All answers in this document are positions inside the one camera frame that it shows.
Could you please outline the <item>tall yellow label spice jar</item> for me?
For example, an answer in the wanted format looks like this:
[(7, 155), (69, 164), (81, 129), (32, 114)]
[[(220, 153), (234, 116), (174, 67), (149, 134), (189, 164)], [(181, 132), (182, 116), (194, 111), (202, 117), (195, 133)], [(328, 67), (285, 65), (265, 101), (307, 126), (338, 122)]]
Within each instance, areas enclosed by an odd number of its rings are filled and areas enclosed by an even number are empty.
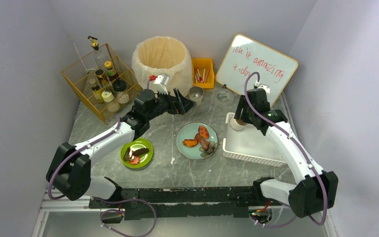
[(95, 76), (97, 77), (101, 87), (105, 87), (107, 84), (109, 84), (108, 79), (105, 75), (105, 72), (101, 69), (97, 69), (94, 72)]

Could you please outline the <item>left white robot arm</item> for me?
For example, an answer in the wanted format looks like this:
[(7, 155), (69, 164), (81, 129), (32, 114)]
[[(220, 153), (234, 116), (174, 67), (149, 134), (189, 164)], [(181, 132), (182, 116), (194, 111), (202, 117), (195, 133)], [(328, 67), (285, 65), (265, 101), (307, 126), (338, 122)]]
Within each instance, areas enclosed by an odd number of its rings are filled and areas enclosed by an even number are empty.
[(122, 201), (122, 187), (108, 177), (93, 177), (91, 169), (109, 153), (140, 138), (149, 129), (150, 120), (164, 113), (184, 115), (196, 106), (178, 89), (173, 92), (144, 89), (134, 99), (131, 110), (108, 130), (75, 145), (61, 144), (45, 177), (49, 198), (77, 200), (90, 196), (108, 204)]

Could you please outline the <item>small yellow label bottle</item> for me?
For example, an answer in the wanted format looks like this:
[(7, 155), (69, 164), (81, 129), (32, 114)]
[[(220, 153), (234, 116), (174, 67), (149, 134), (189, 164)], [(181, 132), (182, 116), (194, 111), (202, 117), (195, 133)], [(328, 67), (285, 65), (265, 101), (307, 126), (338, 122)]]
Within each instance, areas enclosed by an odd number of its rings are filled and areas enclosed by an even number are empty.
[(101, 90), (100, 86), (98, 84), (93, 84), (91, 86), (91, 89), (92, 89), (92, 92), (93, 92), (93, 95), (94, 95), (96, 101), (100, 104), (103, 104), (104, 99), (102, 98), (102, 90)]

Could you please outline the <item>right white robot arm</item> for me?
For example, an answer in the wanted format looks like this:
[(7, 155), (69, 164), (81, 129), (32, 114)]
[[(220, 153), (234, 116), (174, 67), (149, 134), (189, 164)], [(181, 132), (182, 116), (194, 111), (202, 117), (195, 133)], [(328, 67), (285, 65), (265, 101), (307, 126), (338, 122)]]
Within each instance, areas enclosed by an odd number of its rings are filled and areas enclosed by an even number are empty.
[(258, 199), (287, 204), (299, 218), (318, 212), (325, 214), (334, 206), (337, 175), (333, 171), (326, 172), (310, 157), (283, 112), (270, 108), (264, 89), (246, 91), (239, 99), (234, 118), (253, 125), (278, 149), (296, 182), (291, 185), (270, 177), (256, 180), (253, 190)]

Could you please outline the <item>white mug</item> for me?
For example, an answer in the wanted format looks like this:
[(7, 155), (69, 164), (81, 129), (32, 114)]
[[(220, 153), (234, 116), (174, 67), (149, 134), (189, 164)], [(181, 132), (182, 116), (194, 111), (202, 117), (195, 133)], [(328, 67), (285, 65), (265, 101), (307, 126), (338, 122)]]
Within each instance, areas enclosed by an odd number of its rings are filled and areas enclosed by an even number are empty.
[(229, 120), (229, 125), (235, 131), (242, 131), (246, 127), (247, 123), (240, 119), (231, 118)]

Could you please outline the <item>white plastic basket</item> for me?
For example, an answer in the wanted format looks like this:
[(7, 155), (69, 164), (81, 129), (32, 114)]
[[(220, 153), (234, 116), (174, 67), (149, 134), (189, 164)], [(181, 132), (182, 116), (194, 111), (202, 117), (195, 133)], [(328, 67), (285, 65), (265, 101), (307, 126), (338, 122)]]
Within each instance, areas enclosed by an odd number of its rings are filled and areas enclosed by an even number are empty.
[(224, 157), (275, 167), (286, 164), (278, 149), (254, 126), (249, 124), (242, 131), (234, 130), (230, 125), (233, 117), (234, 113), (226, 115)]

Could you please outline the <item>clear oil dispenser bottle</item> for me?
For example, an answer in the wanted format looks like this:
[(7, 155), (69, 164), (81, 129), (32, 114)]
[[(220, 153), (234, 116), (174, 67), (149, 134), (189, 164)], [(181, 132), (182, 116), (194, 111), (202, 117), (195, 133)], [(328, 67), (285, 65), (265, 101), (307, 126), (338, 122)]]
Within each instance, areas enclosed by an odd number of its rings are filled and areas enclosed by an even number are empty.
[(93, 58), (97, 67), (105, 72), (106, 55), (104, 54), (102, 48), (99, 46), (98, 39), (93, 36), (88, 36), (88, 39), (90, 40), (91, 47), (93, 48)]

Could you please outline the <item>black lid shaker jar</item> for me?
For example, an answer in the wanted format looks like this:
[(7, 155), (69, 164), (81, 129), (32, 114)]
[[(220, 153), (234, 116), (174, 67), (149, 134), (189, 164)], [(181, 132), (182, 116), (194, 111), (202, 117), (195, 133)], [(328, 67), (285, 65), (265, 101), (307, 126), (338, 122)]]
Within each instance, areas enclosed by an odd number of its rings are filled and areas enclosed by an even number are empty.
[(116, 79), (113, 82), (113, 89), (116, 92), (116, 100), (120, 104), (129, 102), (129, 94), (127, 93), (127, 84), (124, 80)]

